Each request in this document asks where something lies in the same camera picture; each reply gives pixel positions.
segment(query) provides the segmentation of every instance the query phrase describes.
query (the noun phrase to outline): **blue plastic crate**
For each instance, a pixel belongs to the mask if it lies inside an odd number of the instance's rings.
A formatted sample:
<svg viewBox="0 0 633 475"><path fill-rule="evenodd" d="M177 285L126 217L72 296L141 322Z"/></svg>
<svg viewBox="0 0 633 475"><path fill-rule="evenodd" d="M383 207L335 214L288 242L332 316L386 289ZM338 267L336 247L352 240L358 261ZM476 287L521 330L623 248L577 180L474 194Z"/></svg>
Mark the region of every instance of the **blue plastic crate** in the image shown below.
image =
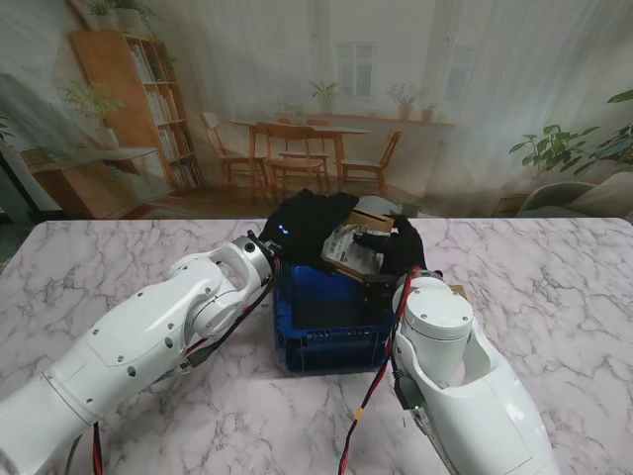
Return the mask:
<svg viewBox="0 0 633 475"><path fill-rule="evenodd" d="M365 305L360 282L284 264L273 303L275 346L291 373L353 372L380 365L393 313Z"/></svg>

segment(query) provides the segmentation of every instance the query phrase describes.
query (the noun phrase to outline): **wooden cabinet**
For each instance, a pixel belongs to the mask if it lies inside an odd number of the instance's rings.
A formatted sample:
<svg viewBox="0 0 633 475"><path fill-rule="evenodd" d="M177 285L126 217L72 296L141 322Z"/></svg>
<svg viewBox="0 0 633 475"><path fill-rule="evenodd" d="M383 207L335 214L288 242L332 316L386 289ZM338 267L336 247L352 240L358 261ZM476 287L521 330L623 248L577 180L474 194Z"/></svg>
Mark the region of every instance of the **wooden cabinet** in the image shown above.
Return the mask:
<svg viewBox="0 0 633 475"><path fill-rule="evenodd" d="M73 32L92 83L106 84L125 107L107 117L122 147L156 147L171 186L202 185L185 110L164 44L122 32Z"/></svg>

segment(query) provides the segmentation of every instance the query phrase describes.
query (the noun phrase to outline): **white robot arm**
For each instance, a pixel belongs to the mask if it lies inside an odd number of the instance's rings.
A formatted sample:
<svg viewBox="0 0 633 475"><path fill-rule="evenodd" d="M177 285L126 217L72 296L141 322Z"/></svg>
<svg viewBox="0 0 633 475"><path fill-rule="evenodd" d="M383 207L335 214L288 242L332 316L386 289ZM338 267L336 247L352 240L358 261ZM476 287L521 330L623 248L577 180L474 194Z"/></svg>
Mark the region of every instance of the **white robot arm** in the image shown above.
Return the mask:
<svg viewBox="0 0 633 475"><path fill-rule="evenodd" d="M233 269L240 290L220 262ZM51 368L0 403L0 475L38 473L121 402L186 366L194 334L218 339L272 274L272 254L249 234L183 257L164 282L108 312Z"/></svg>
<svg viewBox="0 0 633 475"><path fill-rule="evenodd" d="M401 404L449 472L560 474L529 394L468 301L438 274L422 271L411 280L393 357Z"/></svg>

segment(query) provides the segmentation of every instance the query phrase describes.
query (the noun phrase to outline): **table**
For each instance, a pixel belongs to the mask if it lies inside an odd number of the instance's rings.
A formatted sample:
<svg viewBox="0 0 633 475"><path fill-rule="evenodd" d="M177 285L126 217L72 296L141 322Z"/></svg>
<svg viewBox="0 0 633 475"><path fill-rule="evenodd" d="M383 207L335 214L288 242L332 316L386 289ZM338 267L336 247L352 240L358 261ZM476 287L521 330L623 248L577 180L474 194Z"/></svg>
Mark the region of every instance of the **table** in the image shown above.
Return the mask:
<svg viewBox="0 0 633 475"><path fill-rule="evenodd" d="M622 220L413 220L431 268L466 288L543 416L562 473L633 473L633 227ZM0 399L179 257L261 221L39 225L0 276ZM109 475L336 473L372 374L288 377L270 300L207 363L102 423ZM390 378L350 450L350 475L445 474ZM73 473L88 473L84 436ZM59 454L63 463L69 447Z"/></svg>
<svg viewBox="0 0 633 475"><path fill-rule="evenodd" d="M23 151L21 157L48 195L73 218L121 218L169 191L154 147L77 148L64 153L36 148Z"/></svg>
<svg viewBox="0 0 633 475"><path fill-rule="evenodd" d="M248 127L248 158L250 166L250 190L251 194L255 194L255 145L257 141L257 125L252 121L230 121L237 126ZM345 147L343 145L343 135L362 135L367 134L363 129L354 129L351 127L335 127L335 126L307 126L313 129L311 139L332 140L334 143L334 158L336 160L336 183L338 191L340 191L341 178L343 176L342 161L345 159Z"/></svg>

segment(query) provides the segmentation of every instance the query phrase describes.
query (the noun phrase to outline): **marble table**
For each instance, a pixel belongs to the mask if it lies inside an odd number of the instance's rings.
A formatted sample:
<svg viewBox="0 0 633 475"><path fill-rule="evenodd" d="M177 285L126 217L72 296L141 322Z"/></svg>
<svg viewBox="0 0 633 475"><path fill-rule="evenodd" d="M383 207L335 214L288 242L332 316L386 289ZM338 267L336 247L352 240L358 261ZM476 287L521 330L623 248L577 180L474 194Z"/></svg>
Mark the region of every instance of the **marble table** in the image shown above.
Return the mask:
<svg viewBox="0 0 633 475"><path fill-rule="evenodd" d="M465 286L486 334L532 395L562 472L633 473L633 227L611 219L415 225L430 266ZM0 399L177 258L261 226L39 225L0 277ZM371 378L286 375L267 301L205 365L147 388L104 419L107 473L334 474ZM354 433L348 473L446 473L387 383ZM90 438L73 473L90 472Z"/></svg>

